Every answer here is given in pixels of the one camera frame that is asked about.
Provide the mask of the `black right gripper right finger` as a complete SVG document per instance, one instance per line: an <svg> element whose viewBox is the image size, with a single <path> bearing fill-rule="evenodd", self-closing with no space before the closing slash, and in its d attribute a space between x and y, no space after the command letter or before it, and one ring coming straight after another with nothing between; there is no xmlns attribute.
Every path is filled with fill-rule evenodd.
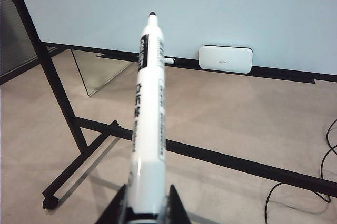
<svg viewBox="0 0 337 224"><path fill-rule="evenodd" d="M191 224L174 185L170 185L169 193L165 197L157 218L157 223Z"/></svg>

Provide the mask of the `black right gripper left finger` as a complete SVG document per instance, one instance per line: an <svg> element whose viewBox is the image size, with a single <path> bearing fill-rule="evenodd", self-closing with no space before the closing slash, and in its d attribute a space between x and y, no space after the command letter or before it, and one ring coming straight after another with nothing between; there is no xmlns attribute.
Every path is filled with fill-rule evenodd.
<svg viewBox="0 0 337 224"><path fill-rule="evenodd" d="M127 223L127 185L124 184L101 215L101 223Z"/></svg>

